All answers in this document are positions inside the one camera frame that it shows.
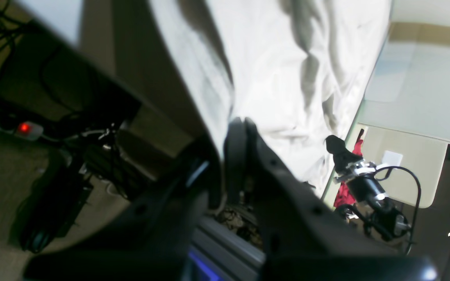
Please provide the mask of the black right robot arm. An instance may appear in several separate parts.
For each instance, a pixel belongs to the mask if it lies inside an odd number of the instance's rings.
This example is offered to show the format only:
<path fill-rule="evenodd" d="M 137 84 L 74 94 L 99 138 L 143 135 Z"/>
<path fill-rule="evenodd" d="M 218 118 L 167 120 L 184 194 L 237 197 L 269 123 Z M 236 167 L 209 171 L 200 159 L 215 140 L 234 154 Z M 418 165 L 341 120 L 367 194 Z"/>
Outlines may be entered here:
<path fill-rule="evenodd" d="M 368 238 L 373 230 L 385 242 L 407 237 L 404 254 L 408 255 L 414 245 L 414 229 L 422 196 L 418 177 L 405 167 L 366 162 L 361 155 L 349 151 L 345 146 L 345 141 L 335 135 L 329 135 L 325 144 L 328 153 L 333 157 L 336 175 L 333 179 L 334 183 L 346 186 L 348 193 L 356 203 L 372 209 L 369 215 L 363 215 L 353 203 L 342 203 L 334 208 L 334 212 L 341 217 L 344 217 L 347 212 L 355 214 L 362 221 L 364 234 Z M 381 185 L 381 182 L 387 180 L 394 170 L 405 171 L 416 183 L 416 203 L 411 220 L 397 209 Z"/>

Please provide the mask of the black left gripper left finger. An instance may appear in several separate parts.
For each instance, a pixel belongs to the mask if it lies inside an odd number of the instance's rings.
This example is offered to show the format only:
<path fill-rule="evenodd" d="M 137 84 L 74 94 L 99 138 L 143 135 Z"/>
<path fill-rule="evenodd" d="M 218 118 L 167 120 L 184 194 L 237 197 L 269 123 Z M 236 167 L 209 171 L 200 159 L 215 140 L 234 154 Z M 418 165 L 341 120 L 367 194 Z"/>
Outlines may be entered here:
<path fill-rule="evenodd" d="M 32 258 L 25 281 L 180 281 L 193 233 L 220 206 L 220 166 L 200 137 L 110 224 L 85 240 Z"/>

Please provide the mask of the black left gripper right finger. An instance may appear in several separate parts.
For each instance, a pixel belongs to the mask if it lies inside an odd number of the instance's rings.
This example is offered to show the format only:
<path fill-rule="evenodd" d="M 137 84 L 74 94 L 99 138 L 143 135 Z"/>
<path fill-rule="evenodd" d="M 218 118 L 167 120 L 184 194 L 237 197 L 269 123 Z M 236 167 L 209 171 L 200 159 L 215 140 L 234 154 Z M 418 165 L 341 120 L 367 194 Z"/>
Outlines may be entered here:
<path fill-rule="evenodd" d="M 250 192 L 265 262 L 261 281 L 435 281 L 427 257 L 366 238 L 298 181 L 251 119 L 232 120 L 224 144 L 228 201 Z"/>

